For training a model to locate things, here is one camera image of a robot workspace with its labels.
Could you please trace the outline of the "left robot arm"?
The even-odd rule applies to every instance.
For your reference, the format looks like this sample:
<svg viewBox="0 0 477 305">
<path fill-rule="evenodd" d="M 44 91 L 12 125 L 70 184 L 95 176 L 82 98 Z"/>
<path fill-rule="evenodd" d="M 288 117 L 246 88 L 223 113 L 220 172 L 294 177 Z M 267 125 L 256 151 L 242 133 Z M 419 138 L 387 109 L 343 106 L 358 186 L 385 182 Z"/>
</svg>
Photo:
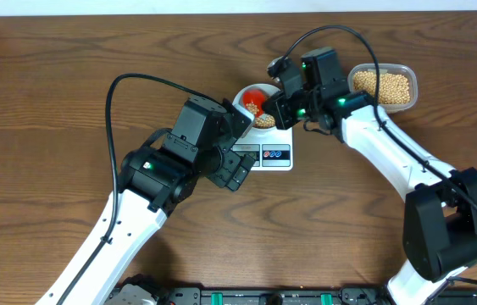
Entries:
<svg viewBox="0 0 477 305">
<path fill-rule="evenodd" d="M 254 160 L 232 151 L 253 115 L 192 95 L 175 125 L 129 152 L 92 232 L 40 304 L 102 304 L 142 246 L 205 177 L 237 191 Z"/>
</svg>

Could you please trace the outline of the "red measuring scoop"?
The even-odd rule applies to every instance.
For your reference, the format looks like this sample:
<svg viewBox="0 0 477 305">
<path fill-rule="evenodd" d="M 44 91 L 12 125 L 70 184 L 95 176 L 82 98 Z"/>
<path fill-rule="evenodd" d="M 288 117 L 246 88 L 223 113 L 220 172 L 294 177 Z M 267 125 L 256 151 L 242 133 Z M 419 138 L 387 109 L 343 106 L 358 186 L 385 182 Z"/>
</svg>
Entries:
<svg viewBox="0 0 477 305">
<path fill-rule="evenodd" d="M 264 114 L 262 106 L 266 100 L 267 96 L 265 92 L 257 88 L 247 89 L 241 97 L 244 107 L 246 107 L 247 103 L 255 103 L 262 110 L 261 114 Z"/>
</svg>

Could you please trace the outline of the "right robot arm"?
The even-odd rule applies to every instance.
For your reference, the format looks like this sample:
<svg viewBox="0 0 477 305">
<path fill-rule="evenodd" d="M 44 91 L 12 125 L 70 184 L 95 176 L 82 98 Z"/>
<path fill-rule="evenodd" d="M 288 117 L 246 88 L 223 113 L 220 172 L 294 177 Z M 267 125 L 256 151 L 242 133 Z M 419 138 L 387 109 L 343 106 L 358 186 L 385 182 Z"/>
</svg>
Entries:
<svg viewBox="0 0 477 305">
<path fill-rule="evenodd" d="M 301 63 L 280 57 L 268 66 L 281 90 L 263 110 L 278 129 L 317 122 L 362 154 L 404 201 L 407 260 L 386 285 L 393 304 L 426 304 L 477 264 L 477 169 L 459 171 L 397 127 L 366 91 L 351 91 L 336 51 L 322 47 Z"/>
</svg>

